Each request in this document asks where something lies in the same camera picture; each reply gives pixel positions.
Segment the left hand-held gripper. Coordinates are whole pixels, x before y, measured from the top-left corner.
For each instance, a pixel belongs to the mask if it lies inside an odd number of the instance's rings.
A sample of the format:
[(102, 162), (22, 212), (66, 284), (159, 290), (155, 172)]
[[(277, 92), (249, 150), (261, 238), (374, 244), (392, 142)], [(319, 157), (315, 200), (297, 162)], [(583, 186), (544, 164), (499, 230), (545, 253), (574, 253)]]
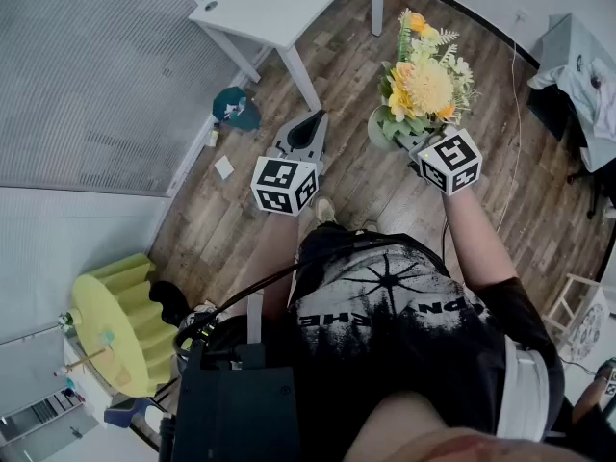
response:
[(275, 146), (257, 159), (251, 179), (250, 188), (260, 210), (297, 217), (313, 200), (320, 187), (327, 126), (328, 113), (317, 111), (280, 128)]

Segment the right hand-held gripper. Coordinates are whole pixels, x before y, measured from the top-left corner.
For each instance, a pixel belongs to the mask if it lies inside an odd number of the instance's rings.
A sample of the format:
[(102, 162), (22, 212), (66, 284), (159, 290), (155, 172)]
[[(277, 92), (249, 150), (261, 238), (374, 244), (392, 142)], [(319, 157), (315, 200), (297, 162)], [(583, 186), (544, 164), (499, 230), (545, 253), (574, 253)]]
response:
[(482, 156), (466, 129), (447, 126), (411, 141), (408, 155), (424, 181), (446, 196), (474, 184), (481, 172)]

